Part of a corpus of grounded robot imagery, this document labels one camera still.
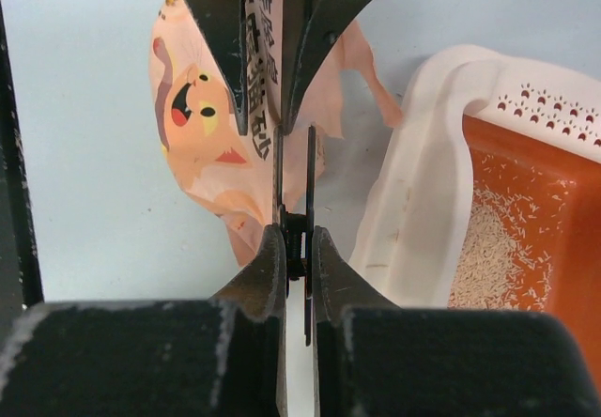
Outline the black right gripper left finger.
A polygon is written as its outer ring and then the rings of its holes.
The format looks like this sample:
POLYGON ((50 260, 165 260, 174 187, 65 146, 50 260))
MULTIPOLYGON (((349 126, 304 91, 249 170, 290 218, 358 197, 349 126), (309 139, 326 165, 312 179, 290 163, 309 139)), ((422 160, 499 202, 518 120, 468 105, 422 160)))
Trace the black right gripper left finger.
POLYGON ((191 301, 40 303, 1 354, 5 416, 284 416, 285 244, 191 301))

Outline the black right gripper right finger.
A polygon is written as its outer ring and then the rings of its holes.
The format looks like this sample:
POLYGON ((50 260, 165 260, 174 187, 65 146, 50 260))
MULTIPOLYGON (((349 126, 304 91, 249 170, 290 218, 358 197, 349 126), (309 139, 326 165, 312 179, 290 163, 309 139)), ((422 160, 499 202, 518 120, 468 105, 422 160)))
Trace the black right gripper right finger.
POLYGON ((318 416, 596 416, 578 345, 545 313, 402 308, 312 239, 318 416))

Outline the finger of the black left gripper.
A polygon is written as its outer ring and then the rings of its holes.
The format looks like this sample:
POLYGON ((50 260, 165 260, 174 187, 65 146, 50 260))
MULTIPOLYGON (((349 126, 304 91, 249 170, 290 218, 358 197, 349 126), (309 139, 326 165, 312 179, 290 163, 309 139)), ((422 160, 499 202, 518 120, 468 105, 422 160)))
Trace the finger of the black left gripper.
POLYGON ((372 0, 283 0, 281 125, 290 134, 325 58, 372 0))
POLYGON ((248 133, 244 0, 184 0, 225 79, 238 132, 248 133))

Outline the white and orange litter box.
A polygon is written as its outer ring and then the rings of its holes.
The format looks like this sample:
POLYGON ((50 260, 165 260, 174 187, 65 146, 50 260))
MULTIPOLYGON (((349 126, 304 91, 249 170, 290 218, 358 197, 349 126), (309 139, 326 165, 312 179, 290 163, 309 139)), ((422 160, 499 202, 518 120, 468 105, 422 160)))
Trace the white and orange litter box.
POLYGON ((459 45, 412 76, 350 265, 402 307, 545 311, 600 174, 600 84, 459 45))

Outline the pink cat litter bag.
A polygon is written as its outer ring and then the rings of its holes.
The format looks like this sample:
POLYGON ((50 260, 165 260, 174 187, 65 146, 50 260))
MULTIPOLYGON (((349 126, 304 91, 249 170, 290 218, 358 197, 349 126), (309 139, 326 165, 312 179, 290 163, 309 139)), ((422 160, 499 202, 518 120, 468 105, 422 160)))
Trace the pink cat litter bag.
MULTIPOLYGON (((181 190, 225 224, 240 265, 256 255, 272 221, 273 131, 280 120, 285 0, 246 0, 249 130, 240 135, 234 105, 204 36, 184 0, 165 0, 152 31, 149 79, 162 151, 181 190)), ((358 71, 384 123, 402 117, 377 77, 371 47, 351 23, 336 40, 303 98, 284 142, 283 201, 296 206, 306 189, 307 131, 340 137, 340 74, 358 71)))

